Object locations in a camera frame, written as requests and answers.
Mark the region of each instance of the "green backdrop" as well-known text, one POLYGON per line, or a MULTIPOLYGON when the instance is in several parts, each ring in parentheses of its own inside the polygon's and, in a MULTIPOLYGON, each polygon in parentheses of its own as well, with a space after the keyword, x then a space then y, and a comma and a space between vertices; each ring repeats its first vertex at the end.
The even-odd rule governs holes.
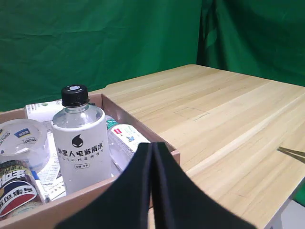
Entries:
POLYGON ((305 1, 203 2, 198 63, 305 86, 305 1))
POLYGON ((196 63, 201 0, 1 0, 0 111, 196 63))

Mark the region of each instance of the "wood grain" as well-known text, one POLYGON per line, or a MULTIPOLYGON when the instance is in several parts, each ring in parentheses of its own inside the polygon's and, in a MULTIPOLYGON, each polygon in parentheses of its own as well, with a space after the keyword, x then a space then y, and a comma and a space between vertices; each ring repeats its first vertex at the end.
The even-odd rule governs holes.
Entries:
POLYGON ((200 189, 258 228, 305 176, 303 162, 277 151, 305 151, 304 87, 186 65, 99 91, 176 147, 200 189))

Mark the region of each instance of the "small table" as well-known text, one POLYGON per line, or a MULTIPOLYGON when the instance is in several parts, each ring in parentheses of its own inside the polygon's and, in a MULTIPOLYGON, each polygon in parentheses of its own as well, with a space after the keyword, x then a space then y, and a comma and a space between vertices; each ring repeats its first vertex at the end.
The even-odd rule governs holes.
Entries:
POLYGON ((186 65, 99 91, 178 148, 202 191, 258 228, 272 226, 303 181, 305 164, 277 148, 305 151, 304 87, 186 65))

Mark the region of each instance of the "tape roll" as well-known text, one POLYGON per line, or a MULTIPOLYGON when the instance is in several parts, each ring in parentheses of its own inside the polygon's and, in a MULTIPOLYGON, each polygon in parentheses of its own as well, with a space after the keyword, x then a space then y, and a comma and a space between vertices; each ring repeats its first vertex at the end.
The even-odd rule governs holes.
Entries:
POLYGON ((32 119, 0 124, 0 163, 19 160, 38 173, 50 158, 47 129, 32 119))

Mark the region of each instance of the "plastic bottle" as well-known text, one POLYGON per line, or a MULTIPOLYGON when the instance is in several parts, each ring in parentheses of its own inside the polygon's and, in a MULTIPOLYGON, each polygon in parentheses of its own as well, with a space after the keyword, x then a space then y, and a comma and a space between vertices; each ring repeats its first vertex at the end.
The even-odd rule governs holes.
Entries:
POLYGON ((110 155, 116 166, 123 171, 141 142, 148 141, 132 125, 119 124, 114 118, 106 115, 110 155))
POLYGON ((66 193, 111 177, 105 113, 88 104, 84 85, 61 90, 62 105, 52 120, 52 132, 66 193))

